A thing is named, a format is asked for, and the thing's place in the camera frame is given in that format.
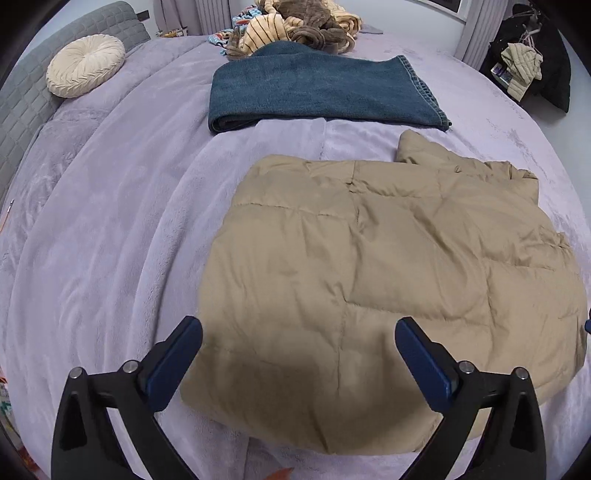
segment metal screw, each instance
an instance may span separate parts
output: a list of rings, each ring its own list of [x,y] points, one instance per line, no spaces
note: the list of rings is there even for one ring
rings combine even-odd
[[[530,377],[529,372],[523,367],[517,367],[515,369],[515,375],[517,375],[522,380],[527,380]]]
[[[460,370],[465,374],[471,374],[476,369],[476,367],[474,367],[474,364],[472,362],[469,362],[468,360],[462,360],[459,363],[459,367]]]
[[[74,367],[72,370],[70,370],[70,373],[68,374],[68,376],[70,378],[78,378],[79,376],[82,375],[82,367]]]
[[[139,363],[137,360],[128,360],[123,364],[123,371],[126,374],[132,374],[135,372],[139,367]]]

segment blue gripper pad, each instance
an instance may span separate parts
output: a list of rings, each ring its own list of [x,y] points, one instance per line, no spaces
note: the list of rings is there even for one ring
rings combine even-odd
[[[444,373],[443,368],[437,364],[430,352],[435,346],[440,345],[431,342],[413,319],[410,321],[414,325],[408,320],[409,317],[405,317],[396,324],[394,329],[396,347],[431,410],[445,413],[452,406],[452,396],[457,387],[457,381],[453,381]],[[418,329],[418,332],[413,330],[413,326]]]
[[[139,381],[151,411],[166,408],[202,343],[201,322],[186,316],[164,342],[152,347],[142,361],[144,376]]]

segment pencil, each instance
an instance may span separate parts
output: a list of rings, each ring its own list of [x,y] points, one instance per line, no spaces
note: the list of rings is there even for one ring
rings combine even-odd
[[[2,233],[2,230],[4,230],[4,225],[6,224],[6,220],[8,220],[8,214],[10,213],[10,209],[12,208],[13,203],[14,199],[12,199],[8,204],[8,210],[6,211],[6,215],[4,216],[4,220],[2,221],[2,225],[0,225],[0,233]]]

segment white wall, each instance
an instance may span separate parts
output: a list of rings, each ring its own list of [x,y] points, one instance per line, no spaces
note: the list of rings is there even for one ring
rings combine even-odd
[[[92,12],[99,7],[113,3],[115,0],[70,0],[65,6],[47,22],[43,28],[37,32],[37,35],[31,40],[27,49],[22,54],[26,55],[31,49],[38,46],[47,37],[50,37],[59,29],[65,27],[68,23],[80,18],[82,15]],[[149,10],[150,18],[146,20],[144,26],[150,34],[154,37],[158,31],[156,22],[154,21],[153,1],[152,0],[125,0],[133,7],[135,12],[142,12]]]
[[[591,224],[591,76],[573,47],[563,40],[572,69],[569,112],[564,113],[542,97],[528,98],[523,108],[560,157]]]
[[[453,55],[471,1],[462,1],[459,15],[420,0],[337,0],[337,3],[373,27],[421,40]]]

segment black coat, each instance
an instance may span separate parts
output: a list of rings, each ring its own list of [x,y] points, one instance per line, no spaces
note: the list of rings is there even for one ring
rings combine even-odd
[[[513,14],[528,11],[527,5],[514,5]],[[491,75],[491,68],[495,64],[505,63],[501,59],[501,52],[507,48],[508,43],[519,42],[520,36],[525,32],[525,26],[529,17],[515,17],[503,20],[486,59],[480,68],[480,73],[485,75],[494,84],[499,85]],[[534,34],[533,39],[536,49],[544,57],[541,65],[542,79],[534,80],[527,89],[524,98],[530,95],[541,95],[550,103],[568,112],[570,105],[570,59],[566,51],[562,37],[558,29],[547,17],[540,17],[541,31]]]

